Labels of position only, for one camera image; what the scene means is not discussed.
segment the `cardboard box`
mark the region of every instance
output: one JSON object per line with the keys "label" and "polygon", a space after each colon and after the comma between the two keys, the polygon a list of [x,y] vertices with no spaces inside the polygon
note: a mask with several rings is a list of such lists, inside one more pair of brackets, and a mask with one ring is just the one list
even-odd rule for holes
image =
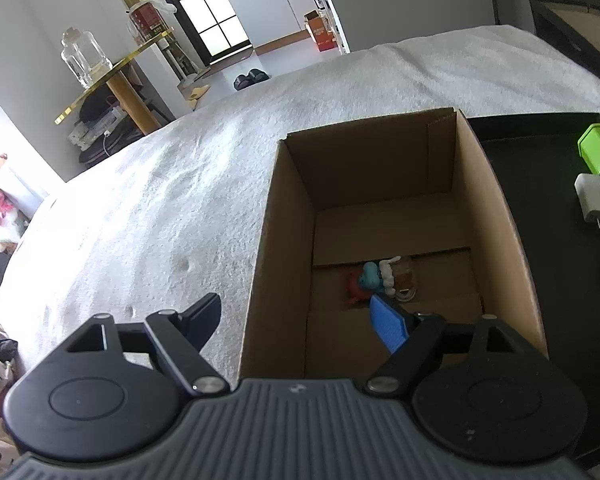
{"label": "cardboard box", "polygon": [[410,310],[449,322],[495,314],[546,343],[518,232],[471,127],[451,108],[333,124],[280,141],[241,377],[361,383],[388,352],[344,276],[367,260],[413,256]]}
{"label": "cardboard box", "polygon": [[304,15],[304,26],[306,27],[306,30],[309,31],[309,35],[311,35],[312,40],[314,40],[314,43],[318,46],[320,52],[338,46],[333,34],[327,31],[324,26],[324,21],[317,11],[312,10]]}

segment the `gray ribbed plate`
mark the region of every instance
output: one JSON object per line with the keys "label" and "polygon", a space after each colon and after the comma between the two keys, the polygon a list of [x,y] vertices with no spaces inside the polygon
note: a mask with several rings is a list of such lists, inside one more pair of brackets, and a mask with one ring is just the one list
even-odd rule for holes
{"label": "gray ribbed plate", "polygon": [[400,403],[364,396],[349,380],[244,380],[228,396],[192,402],[171,433],[134,456],[74,467],[25,455],[5,478],[554,480],[589,476],[565,458],[510,469],[453,456],[422,436]]}

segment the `black circular pad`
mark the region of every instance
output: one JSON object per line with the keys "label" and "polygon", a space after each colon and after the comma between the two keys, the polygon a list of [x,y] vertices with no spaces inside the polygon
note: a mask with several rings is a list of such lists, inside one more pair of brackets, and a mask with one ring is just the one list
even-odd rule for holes
{"label": "black circular pad", "polygon": [[520,464],[568,452],[584,428],[580,391],[543,358],[489,352],[426,377],[415,414],[433,439],[479,462]]}
{"label": "black circular pad", "polygon": [[96,377],[67,381],[51,392],[49,403],[65,418],[95,420],[115,412],[125,391],[114,381]]}
{"label": "black circular pad", "polygon": [[18,448],[62,462],[133,453],[162,436],[178,413],[178,391],[167,377],[110,351],[56,351],[4,404]]}

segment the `wooden pole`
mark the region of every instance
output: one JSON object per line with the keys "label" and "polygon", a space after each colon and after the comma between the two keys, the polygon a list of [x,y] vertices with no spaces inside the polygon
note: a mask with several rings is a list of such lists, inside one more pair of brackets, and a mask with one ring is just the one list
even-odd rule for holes
{"label": "wooden pole", "polygon": [[158,120],[151,114],[122,72],[109,79],[107,85],[142,133],[148,135],[160,128]]}

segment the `black window frame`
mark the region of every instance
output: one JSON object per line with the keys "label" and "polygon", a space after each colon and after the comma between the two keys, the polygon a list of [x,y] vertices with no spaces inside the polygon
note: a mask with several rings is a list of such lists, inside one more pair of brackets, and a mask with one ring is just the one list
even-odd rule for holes
{"label": "black window frame", "polygon": [[216,19],[216,16],[213,14],[213,11],[211,10],[211,8],[208,7],[206,0],[203,0],[205,2],[205,4],[207,5],[207,8],[209,8],[209,12],[211,12],[212,17],[214,18],[214,20],[216,20],[216,24],[212,25],[209,28],[206,28],[205,30],[198,31],[196,29],[196,27],[193,25],[193,22],[191,21],[189,15],[187,14],[187,11],[182,6],[182,3],[180,2],[180,0],[165,0],[165,1],[167,1],[167,3],[169,3],[169,4],[173,4],[176,7],[176,14],[175,14],[176,19],[178,20],[178,23],[180,23],[182,30],[184,30],[184,33],[189,38],[189,41],[193,45],[193,48],[196,49],[198,56],[200,56],[200,60],[202,61],[202,63],[205,66],[209,66],[214,61],[217,61],[218,59],[222,59],[223,57],[229,56],[232,53],[237,52],[238,50],[242,50],[245,47],[251,45],[251,42],[249,40],[247,40],[247,41],[243,41],[242,43],[236,44],[235,46],[230,46],[231,43],[229,42],[226,35],[224,35],[224,31],[222,30],[222,27],[219,27],[220,31],[224,35],[224,37],[227,40],[227,43],[229,44],[230,47],[226,50],[223,50],[222,52],[219,52],[218,54],[212,55],[209,52],[209,49],[206,47],[205,42],[202,40],[202,37],[200,36],[200,34],[202,32],[205,32],[206,30],[209,30],[210,28],[216,27],[217,25],[220,25],[221,23],[226,22],[227,20],[232,19],[233,16],[231,16],[230,18],[227,18],[226,20],[222,20],[221,22],[218,22],[218,20]]}

